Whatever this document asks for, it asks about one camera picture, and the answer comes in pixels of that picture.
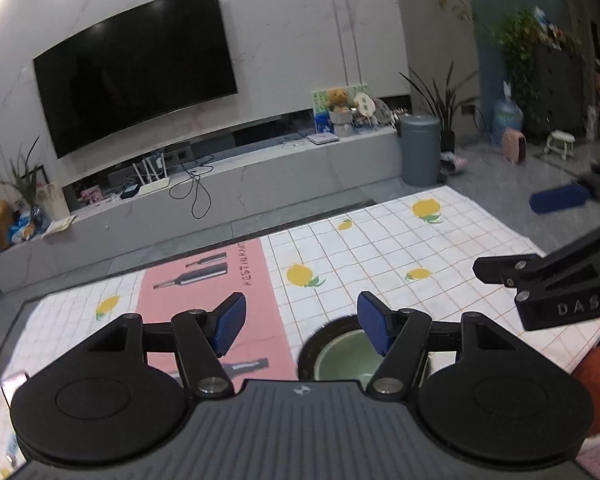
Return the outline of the blue steel bowl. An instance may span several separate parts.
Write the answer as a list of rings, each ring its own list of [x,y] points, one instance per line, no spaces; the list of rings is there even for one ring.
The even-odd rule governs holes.
[[[417,386],[427,369],[431,318],[406,309],[338,318],[312,335],[297,363],[302,382],[356,380],[381,396]]]

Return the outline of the green ceramic bowl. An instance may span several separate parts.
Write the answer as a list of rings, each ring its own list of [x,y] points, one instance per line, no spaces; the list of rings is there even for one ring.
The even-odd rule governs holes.
[[[335,337],[318,352],[313,377],[319,382],[357,380],[365,387],[384,358],[362,330]]]

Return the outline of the white lemon checked tablecloth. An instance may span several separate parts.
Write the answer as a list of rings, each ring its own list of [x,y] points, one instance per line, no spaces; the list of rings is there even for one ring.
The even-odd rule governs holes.
[[[262,243],[294,364],[309,336],[354,313],[364,290],[395,309],[417,308],[440,321],[478,311],[513,334],[524,334],[513,293],[480,283],[472,264],[481,256],[530,254],[534,245],[452,188],[255,240]],[[4,381],[14,386],[20,374],[37,373],[118,316],[138,313],[147,270],[42,299],[17,340]]]

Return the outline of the pink small heater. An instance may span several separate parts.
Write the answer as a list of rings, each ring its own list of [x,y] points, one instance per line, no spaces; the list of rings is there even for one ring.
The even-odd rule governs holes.
[[[507,128],[502,137],[502,149],[506,160],[516,165],[522,164],[527,156],[527,140],[524,134],[519,130]]]

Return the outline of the white small stool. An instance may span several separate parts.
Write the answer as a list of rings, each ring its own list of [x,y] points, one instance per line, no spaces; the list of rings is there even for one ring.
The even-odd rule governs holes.
[[[576,138],[572,134],[563,132],[562,130],[554,130],[546,139],[544,153],[547,155],[555,153],[562,160],[567,160],[573,156],[574,144],[576,144]]]

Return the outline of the grey round trash bin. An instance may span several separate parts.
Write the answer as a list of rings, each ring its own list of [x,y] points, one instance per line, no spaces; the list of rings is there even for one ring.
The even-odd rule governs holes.
[[[400,120],[403,181],[426,188],[438,182],[440,174],[440,133],[438,118],[408,115]]]

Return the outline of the blue water jug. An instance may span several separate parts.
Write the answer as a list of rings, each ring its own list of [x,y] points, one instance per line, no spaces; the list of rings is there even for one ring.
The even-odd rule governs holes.
[[[523,121],[524,113],[513,100],[497,100],[493,107],[491,143],[501,146],[506,130],[520,130]]]

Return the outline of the green potted plant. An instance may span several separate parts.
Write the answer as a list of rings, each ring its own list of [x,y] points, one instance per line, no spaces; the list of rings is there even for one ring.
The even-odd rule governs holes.
[[[437,81],[432,78],[431,84],[427,84],[425,79],[415,72],[414,68],[410,73],[400,76],[410,85],[412,90],[424,99],[426,111],[434,118],[437,118],[440,124],[440,148],[442,153],[454,153],[456,145],[456,133],[454,129],[454,119],[463,107],[475,105],[478,96],[460,96],[460,92],[471,81],[479,75],[478,70],[474,70],[460,81],[453,82],[454,61],[451,61],[446,72],[444,84],[439,86]]]

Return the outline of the pink restaurant placemat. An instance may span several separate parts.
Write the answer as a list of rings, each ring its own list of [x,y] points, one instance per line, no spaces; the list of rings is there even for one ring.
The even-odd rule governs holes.
[[[148,269],[137,312],[146,323],[211,311],[233,292],[246,298],[246,322],[221,363],[234,387],[246,379],[294,380],[296,364],[260,240],[247,240]]]

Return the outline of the white wifi router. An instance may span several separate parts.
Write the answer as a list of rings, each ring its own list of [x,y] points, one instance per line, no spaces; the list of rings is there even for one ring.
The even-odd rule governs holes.
[[[163,153],[145,157],[141,162],[133,162],[132,167],[140,182],[139,196],[164,190],[171,183]]]

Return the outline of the brown teddy bear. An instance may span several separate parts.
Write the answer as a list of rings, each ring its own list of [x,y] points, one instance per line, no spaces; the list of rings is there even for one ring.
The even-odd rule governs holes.
[[[332,113],[347,113],[350,110],[350,94],[346,88],[327,90],[327,109]]]

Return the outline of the left potted grass plant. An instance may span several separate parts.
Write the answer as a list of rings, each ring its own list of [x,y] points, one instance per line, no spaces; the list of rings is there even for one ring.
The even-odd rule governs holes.
[[[39,140],[34,140],[27,153],[19,151],[15,158],[9,159],[7,178],[0,181],[0,185],[16,191],[29,209],[38,203],[38,173],[43,166],[32,164],[31,156]]]

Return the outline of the tall leafy green plant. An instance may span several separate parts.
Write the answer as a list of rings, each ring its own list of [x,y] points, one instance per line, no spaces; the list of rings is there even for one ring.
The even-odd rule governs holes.
[[[540,36],[538,20],[526,9],[506,14],[492,27],[492,40],[500,49],[512,97],[529,122],[539,120],[536,50]]]

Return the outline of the black wall television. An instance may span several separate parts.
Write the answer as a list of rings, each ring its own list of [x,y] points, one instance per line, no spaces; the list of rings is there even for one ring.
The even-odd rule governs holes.
[[[237,93],[220,0],[154,0],[38,55],[58,157],[142,122]]]

